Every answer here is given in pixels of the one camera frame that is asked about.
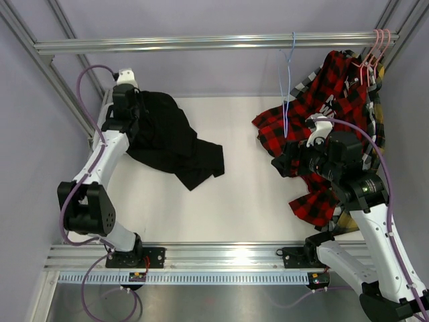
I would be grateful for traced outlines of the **white plastic basket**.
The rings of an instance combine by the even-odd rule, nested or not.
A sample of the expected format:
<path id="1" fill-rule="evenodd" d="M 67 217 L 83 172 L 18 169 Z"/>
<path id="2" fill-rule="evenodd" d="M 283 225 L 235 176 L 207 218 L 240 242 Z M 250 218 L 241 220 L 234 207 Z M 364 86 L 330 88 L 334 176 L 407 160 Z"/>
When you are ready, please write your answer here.
<path id="1" fill-rule="evenodd" d="M 97 121 L 97 125 L 98 125 L 99 129 L 102 129 L 102 126 L 103 126 L 104 122 L 106 121 L 107 115 L 111 114 L 111 112 L 109 112 L 109 108 L 111 106 L 113 106 L 112 102 L 107 103 L 101 107 L 101 110 L 99 113 L 99 118 Z"/>

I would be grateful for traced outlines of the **right aluminium frame post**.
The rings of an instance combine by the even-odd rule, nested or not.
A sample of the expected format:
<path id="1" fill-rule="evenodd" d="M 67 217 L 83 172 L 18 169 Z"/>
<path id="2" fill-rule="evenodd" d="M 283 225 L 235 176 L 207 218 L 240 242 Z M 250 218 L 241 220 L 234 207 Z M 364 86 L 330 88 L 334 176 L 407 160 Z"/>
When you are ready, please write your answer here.
<path id="1" fill-rule="evenodd" d="M 391 20 L 400 10 L 402 3 L 405 5 L 405 10 L 402 12 L 400 20 L 397 23 L 392 23 Z M 387 1 L 375 24 L 375 29 L 389 29 L 397 36 L 395 44 L 391 49 L 387 49 L 387 53 L 384 55 L 383 65 L 385 71 L 401 56 L 427 19 L 428 0 Z"/>

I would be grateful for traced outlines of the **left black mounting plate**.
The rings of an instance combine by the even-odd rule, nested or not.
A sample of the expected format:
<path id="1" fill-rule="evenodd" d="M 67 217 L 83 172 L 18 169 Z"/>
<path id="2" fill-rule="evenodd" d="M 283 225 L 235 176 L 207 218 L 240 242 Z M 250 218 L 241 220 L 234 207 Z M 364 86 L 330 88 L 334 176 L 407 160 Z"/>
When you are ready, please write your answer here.
<path id="1" fill-rule="evenodd" d="M 114 252 L 106 259 L 106 268 L 162 269 L 165 262 L 166 249 L 161 247 L 142 247 L 130 252 Z"/>

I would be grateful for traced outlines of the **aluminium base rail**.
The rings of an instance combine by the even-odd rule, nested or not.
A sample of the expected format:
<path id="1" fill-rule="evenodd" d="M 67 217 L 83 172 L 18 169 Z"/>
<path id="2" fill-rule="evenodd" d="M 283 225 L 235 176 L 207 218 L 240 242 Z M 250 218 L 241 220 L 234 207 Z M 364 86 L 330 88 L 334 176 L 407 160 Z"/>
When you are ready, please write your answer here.
<path id="1" fill-rule="evenodd" d="M 162 272 L 279 272 L 284 270 L 315 270 L 323 268 L 284 268 L 283 260 L 275 254 L 278 248 L 298 247 L 292 242 L 283 243 L 160 243 L 145 247 L 166 249 L 164 267 L 150 268 Z M 106 255 L 105 248 L 97 244 L 81 247 L 54 245 L 44 264 L 46 271 L 83 271 Z"/>

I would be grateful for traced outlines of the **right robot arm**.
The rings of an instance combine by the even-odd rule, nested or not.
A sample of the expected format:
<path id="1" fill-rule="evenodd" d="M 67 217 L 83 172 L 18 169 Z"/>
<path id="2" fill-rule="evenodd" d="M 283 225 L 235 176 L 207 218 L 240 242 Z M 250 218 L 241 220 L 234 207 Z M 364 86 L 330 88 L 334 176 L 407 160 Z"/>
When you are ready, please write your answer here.
<path id="1" fill-rule="evenodd" d="M 362 144 L 355 134 L 334 131 L 315 144 L 290 142 L 273 166 L 291 177 L 293 163 L 299 175 L 327 179 L 335 197 L 358 225 L 369 250 L 373 270 L 345 251 L 329 232 L 306 238 L 303 257 L 310 266 L 333 269 L 358 295 L 371 321 L 401 321 L 421 314 L 428 320 L 428 289 L 411 265 L 397 230 L 388 219 L 389 197 L 382 179 L 363 171 Z"/>

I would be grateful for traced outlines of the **red black plaid shirt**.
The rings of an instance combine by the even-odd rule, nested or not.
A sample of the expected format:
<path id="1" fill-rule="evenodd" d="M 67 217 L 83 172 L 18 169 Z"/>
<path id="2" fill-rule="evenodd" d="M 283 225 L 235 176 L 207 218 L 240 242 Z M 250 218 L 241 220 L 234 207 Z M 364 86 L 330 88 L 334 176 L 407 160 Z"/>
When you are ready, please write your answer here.
<path id="1" fill-rule="evenodd" d="M 385 74 L 381 63 L 361 66 L 351 50 L 329 52 L 323 64 L 291 90 L 292 101 L 259 114 L 253 121 L 257 138 L 270 156 L 277 158 L 286 144 L 307 140 L 306 120 L 317 113 L 352 123 L 385 147 L 383 111 L 379 97 Z M 331 184 L 317 174 L 302 177 L 308 194 L 289 203 L 294 215 L 319 231 L 337 234 L 357 230 L 345 208 L 331 191 Z"/>

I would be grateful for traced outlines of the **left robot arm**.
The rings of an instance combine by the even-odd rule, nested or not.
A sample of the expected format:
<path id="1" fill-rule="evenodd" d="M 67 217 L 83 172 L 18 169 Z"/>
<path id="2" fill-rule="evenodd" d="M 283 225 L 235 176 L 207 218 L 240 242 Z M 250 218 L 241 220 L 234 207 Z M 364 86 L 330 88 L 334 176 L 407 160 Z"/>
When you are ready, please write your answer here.
<path id="1" fill-rule="evenodd" d="M 88 243 L 99 240 L 112 254 L 108 267 L 138 267 L 144 262 L 141 238 L 124 228 L 116 218 L 107 187 L 117 163 L 139 131 L 144 104 L 134 80 L 113 87 L 113 102 L 108 107 L 96 148 L 84 168 L 70 182 L 57 189 L 60 204 L 60 232 L 64 241 L 74 246 L 67 232 L 87 235 Z"/>

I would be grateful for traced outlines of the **aluminium frame post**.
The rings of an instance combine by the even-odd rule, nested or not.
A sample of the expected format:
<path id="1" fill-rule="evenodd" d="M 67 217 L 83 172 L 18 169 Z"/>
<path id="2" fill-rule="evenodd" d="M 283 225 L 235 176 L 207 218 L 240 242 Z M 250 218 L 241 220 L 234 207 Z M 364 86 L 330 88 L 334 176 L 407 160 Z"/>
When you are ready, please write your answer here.
<path id="1" fill-rule="evenodd" d="M 402 12 L 400 20 L 397 23 L 392 23 L 391 20 L 400 10 L 402 3 L 405 5 L 405 10 Z M 427 19 L 428 0 L 387 1 L 375 24 L 375 29 L 389 29 L 397 36 L 395 44 L 391 49 L 387 49 L 387 53 L 384 55 L 383 65 L 385 71 L 401 56 Z"/>
<path id="2" fill-rule="evenodd" d="M 76 39 L 76 33 L 60 2 L 46 1 L 46 3 L 66 39 Z M 59 70 L 53 64 L 54 55 L 41 55 L 38 50 L 36 50 L 36 44 L 38 43 L 36 37 L 11 1 L 1 1 L 1 19 L 16 37 L 17 41 L 22 45 L 23 49 L 28 53 L 31 60 L 61 98 L 63 103 L 65 103 L 67 108 L 72 112 L 87 138 L 92 139 L 95 129 L 79 107 L 76 95 L 66 84 Z M 76 55 L 76 59 L 81 67 L 86 68 L 90 66 L 90 62 L 86 55 L 78 54 Z M 90 84 L 93 86 L 98 96 L 104 99 L 105 90 L 95 72 L 88 72 L 88 77 Z"/>

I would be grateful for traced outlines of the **black polo shirt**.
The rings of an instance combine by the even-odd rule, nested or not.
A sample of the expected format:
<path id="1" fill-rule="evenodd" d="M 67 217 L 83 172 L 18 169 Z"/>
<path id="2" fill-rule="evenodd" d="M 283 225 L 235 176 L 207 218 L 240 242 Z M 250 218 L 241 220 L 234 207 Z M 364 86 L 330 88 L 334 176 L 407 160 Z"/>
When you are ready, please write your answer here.
<path id="1" fill-rule="evenodd" d="M 175 174 L 189 191 L 225 173 L 223 147 L 199 139 L 169 94 L 142 91 L 139 97 L 139 131 L 127 151 L 134 160 Z"/>

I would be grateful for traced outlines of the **black mounting plate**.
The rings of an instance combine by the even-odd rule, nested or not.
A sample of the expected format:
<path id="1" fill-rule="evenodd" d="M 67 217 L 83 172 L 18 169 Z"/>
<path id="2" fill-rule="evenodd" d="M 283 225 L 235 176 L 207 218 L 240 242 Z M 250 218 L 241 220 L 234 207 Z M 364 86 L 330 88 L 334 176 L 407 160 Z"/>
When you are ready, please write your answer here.
<path id="1" fill-rule="evenodd" d="M 278 248 L 275 254 L 282 258 L 284 268 L 326 268 L 312 246 Z"/>
<path id="2" fill-rule="evenodd" d="M 130 252 L 114 252 L 106 259 L 106 268 L 162 269 L 165 262 L 166 249 L 161 247 L 142 247 Z"/>

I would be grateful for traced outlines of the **yellow plaid shirt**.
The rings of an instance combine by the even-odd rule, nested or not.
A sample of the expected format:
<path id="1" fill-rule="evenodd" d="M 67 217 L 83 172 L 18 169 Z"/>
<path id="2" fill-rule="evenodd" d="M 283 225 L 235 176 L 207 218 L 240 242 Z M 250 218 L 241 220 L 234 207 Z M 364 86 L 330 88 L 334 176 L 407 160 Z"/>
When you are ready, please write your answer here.
<path id="1" fill-rule="evenodd" d="M 369 123 L 367 133 L 371 136 L 377 147 L 383 154 L 385 151 L 385 129 L 383 122 L 383 111 L 381 106 L 381 99 L 379 91 L 382 88 L 382 82 L 385 74 L 384 66 L 379 63 L 375 68 L 369 69 L 369 89 L 368 89 L 368 110 L 369 110 Z M 366 150 L 363 156 L 364 169 L 370 172 L 377 172 L 380 166 L 380 159 L 377 152 L 373 149 L 371 144 L 366 143 Z M 340 215 L 332 217 L 333 234 L 342 235 L 358 231 L 359 228 L 355 221 L 352 219 L 348 211 L 343 206 L 336 208 L 335 211 L 341 210 Z"/>

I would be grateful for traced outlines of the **aluminium hanging rail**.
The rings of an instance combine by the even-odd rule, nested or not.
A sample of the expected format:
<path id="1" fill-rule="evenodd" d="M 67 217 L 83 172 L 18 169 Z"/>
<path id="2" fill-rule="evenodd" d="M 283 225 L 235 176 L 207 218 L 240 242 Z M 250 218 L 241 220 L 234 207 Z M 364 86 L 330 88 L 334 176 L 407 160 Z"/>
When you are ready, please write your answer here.
<path id="1" fill-rule="evenodd" d="M 400 36 L 395 32 L 385 37 L 369 32 L 289 33 L 271 35 L 177 36 L 153 38 L 109 38 L 99 40 L 55 40 L 37 42 L 34 48 L 42 56 L 56 54 L 94 54 L 121 52 L 172 52 L 199 50 L 256 50 L 286 48 L 364 48 L 376 40 L 392 47 Z"/>

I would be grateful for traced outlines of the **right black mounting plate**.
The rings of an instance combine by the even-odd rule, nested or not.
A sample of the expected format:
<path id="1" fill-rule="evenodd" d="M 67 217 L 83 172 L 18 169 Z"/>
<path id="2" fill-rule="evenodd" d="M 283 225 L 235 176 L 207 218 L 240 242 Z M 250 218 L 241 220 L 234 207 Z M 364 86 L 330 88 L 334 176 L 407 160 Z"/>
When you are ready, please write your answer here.
<path id="1" fill-rule="evenodd" d="M 278 248 L 275 254 L 282 258 L 284 268 L 326 268 L 312 246 Z"/>

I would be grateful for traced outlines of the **left aluminium frame post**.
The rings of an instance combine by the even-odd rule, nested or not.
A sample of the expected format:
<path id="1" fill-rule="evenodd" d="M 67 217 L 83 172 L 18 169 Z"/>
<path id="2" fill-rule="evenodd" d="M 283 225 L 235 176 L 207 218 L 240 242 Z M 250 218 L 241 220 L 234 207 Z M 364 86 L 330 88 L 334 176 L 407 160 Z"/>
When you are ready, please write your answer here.
<path id="1" fill-rule="evenodd" d="M 60 2 L 46 1 L 46 3 L 66 39 L 76 39 L 76 33 Z M 65 103 L 67 108 L 72 112 L 87 138 L 92 139 L 95 129 L 79 107 L 76 95 L 66 84 L 59 70 L 53 64 L 54 55 L 41 55 L 38 50 L 36 50 L 36 44 L 38 43 L 36 37 L 11 1 L 1 1 L 1 19 L 16 37 L 17 41 L 22 45 L 23 49 L 28 53 L 31 60 L 61 98 L 63 103 Z M 86 68 L 90 66 L 90 62 L 86 55 L 78 54 L 76 55 L 76 59 L 81 67 Z M 88 72 L 88 77 L 90 84 L 93 86 L 98 96 L 104 99 L 105 90 L 95 72 Z"/>

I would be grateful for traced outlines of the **grey white plaid shirt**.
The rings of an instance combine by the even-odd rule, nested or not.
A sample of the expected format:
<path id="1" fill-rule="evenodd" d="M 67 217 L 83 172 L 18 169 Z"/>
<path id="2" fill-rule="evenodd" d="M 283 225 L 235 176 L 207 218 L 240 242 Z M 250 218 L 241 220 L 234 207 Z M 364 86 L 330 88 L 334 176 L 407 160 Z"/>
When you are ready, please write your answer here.
<path id="1" fill-rule="evenodd" d="M 312 85 L 317 74 L 321 71 L 322 65 L 316 70 L 310 73 L 304 80 L 298 83 L 293 89 L 290 90 L 289 94 L 286 95 L 284 103 L 292 102 L 293 100 L 301 97 Z"/>

